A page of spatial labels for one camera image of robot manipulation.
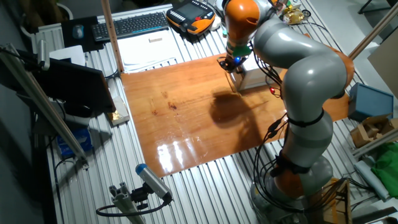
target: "wooden pole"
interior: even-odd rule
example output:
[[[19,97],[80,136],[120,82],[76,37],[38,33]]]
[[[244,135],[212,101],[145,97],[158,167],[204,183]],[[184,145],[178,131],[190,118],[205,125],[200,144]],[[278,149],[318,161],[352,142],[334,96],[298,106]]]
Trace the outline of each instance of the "wooden pole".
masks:
[[[116,65],[118,65],[118,71],[122,73],[124,71],[124,68],[122,63],[122,57],[120,56],[118,38],[116,37],[116,31],[113,26],[112,12],[109,6],[109,0],[101,0],[101,4],[106,21],[106,28],[108,30],[109,38],[111,39],[113,54],[116,59]]]

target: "wooden board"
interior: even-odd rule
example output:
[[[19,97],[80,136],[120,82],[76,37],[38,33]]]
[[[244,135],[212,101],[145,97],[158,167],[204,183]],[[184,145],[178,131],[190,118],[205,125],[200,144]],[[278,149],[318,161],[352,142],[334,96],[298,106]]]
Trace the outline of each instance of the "wooden board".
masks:
[[[145,162],[159,177],[258,146],[285,113],[266,86],[235,93],[217,57],[122,74]],[[324,109],[346,118],[348,97]]]

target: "aluminum profile table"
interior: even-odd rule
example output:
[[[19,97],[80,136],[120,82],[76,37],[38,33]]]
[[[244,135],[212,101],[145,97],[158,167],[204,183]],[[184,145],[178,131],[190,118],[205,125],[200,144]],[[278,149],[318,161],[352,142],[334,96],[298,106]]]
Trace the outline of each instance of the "aluminum profile table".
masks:
[[[303,0],[302,4],[302,9],[312,12],[309,22],[325,26],[310,2]],[[113,19],[166,12],[169,8],[171,5],[121,12],[114,14]],[[99,16],[98,20],[104,22],[104,17]],[[319,42],[340,49],[331,34],[319,27],[305,25],[295,26],[294,29],[299,33],[310,34],[311,38]],[[152,69],[225,53],[226,39],[222,35],[223,28],[191,40],[182,38],[172,29],[169,29],[169,32],[178,47],[178,57]],[[50,51],[64,48],[60,24],[40,27],[39,32],[32,36],[32,45],[36,46],[40,39],[47,41]],[[87,53],[87,56],[88,66],[102,70],[105,76],[113,74],[117,69],[110,43],[106,44],[103,50]],[[363,83],[357,73],[347,91],[356,82]],[[120,78],[109,79],[108,85],[113,95],[119,95],[127,103]],[[335,177],[340,178],[348,174],[354,180],[364,183],[357,173],[352,173],[356,161],[351,154],[354,144],[349,131],[356,125],[357,122],[348,118],[334,122],[333,139],[323,155],[331,162]],[[91,119],[89,129],[94,149],[87,152],[90,166],[88,170],[66,162],[54,172],[55,164],[60,161],[58,151],[54,143],[47,149],[57,221],[87,224],[129,223],[127,218],[99,217],[95,210],[112,204],[108,190],[110,185],[126,182],[130,189],[142,186],[142,180],[134,171],[137,164],[144,163],[134,121],[131,119],[112,128],[106,115],[102,114]],[[279,153],[280,142],[283,142],[283,139],[266,144],[270,155]],[[172,190],[175,200],[171,206],[144,215],[146,222],[257,223],[258,220],[249,202],[254,154],[255,150],[250,149],[162,178]],[[265,164],[268,161],[266,153],[262,152],[261,162]],[[58,186],[55,184],[55,178],[58,180]],[[352,204],[372,196],[374,194],[351,188]],[[150,208],[154,208],[158,207],[161,201],[155,195],[151,195],[148,203]],[[109,212],[116,212],[116,209],[111,209]]]

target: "monitor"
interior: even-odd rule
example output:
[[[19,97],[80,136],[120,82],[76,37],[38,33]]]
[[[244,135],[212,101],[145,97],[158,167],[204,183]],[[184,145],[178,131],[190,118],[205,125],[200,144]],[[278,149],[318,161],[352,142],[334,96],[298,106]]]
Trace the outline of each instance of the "monitor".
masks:
[[[37,63],[36,54],[21,50],[18,53],[24,60]],[[24,91],[1,60],[0,72],[0,84],[17,92]],[[32,74],[45,94],[51,98],[63,100],[75,108],[84,106],[95,114],[116,111],[108,84],[100,70],[51,58],[49,70],[33,71]]]

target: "black keyboard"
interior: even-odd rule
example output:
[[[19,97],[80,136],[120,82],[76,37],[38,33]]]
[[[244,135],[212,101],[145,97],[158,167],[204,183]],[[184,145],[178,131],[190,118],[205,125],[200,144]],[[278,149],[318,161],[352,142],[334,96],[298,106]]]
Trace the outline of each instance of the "black keyboard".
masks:
[[[161,12],[113,21],[113,24],[118,38],[133,37],[169,28],[166,17]],[[109,40],[105,23],[93,25],[91,30],[93,31],[95,42]]]

